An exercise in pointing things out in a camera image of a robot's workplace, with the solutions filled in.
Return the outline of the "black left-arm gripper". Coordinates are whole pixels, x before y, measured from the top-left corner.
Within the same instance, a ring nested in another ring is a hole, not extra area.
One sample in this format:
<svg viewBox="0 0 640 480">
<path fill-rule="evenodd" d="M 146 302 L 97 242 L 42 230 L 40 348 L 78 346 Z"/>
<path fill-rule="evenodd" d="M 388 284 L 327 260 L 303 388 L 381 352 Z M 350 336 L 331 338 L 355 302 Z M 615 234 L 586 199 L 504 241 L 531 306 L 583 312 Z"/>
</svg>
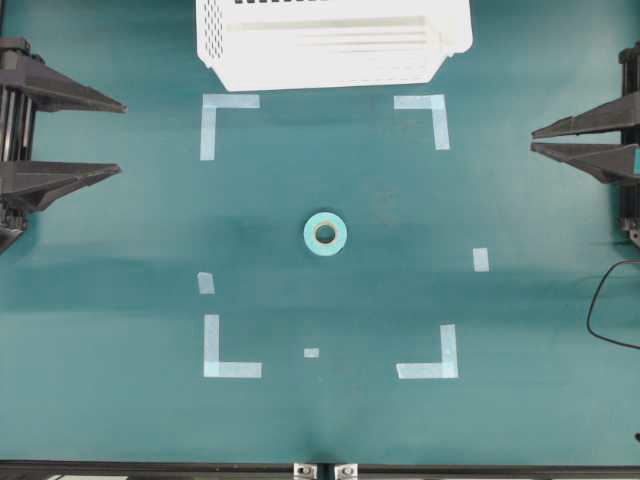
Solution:
<svg viewBox="0 0 640 480">
<path fill-rule="evenodd" d="M 1 39 L 1 250 L 27 215 L 121 172 L 117 164 L 31 161 L 36 112 L 125 113 L 126 106 L 48 67 L 21 37 Z"/>
</svg>

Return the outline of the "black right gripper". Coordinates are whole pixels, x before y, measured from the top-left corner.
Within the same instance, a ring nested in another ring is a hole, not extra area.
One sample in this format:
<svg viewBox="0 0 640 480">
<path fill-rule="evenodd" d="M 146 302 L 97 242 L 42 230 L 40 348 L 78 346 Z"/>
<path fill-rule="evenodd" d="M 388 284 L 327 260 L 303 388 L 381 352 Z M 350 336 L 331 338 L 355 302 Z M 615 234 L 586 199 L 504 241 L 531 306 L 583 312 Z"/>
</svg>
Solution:
<svg viewBox="0 0 640 480">
<path fill-rule="evenodd" d="M 639 46 L 619 53 L 622 96 L 576 116 L 535 130 L 533 139 L 619 132 L 621 143 L 561 144 L 533 142 L 531 150 L 568 164 L 603 184 L 619 183 L 620 222 L 630 240 L 639 244 Z"/>
</svg>

